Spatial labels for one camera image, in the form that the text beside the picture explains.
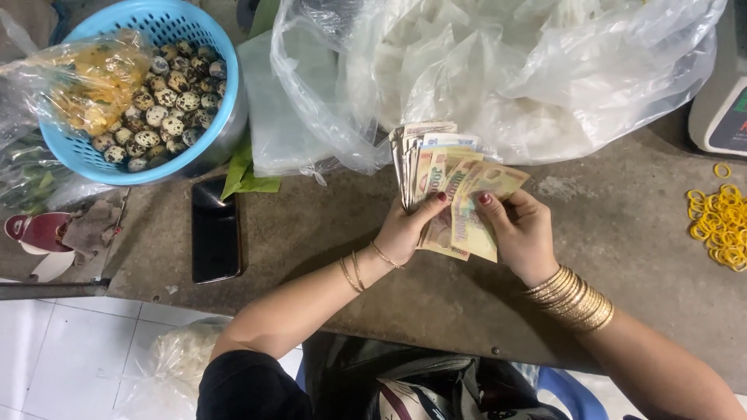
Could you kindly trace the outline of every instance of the smartphone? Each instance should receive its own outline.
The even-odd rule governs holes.
[[[236,194],[220,199],[226,177],[192,185],[192,281],[230,279],[241,273],[241,230]]]

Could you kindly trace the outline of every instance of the forearm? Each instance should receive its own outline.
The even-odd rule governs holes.
[[[371,246],[356,254],[365,288],[393,268]],[[358,285],[351,256],[345,257],[344,261],[348,275]],[[290,281],[246,305],[218,338],[212,359],[241,348],[267,353],[278,359],[358,295],[339,262]]]
[[[577,338],[649,419],[747,419],[713,369],[620,309]]]

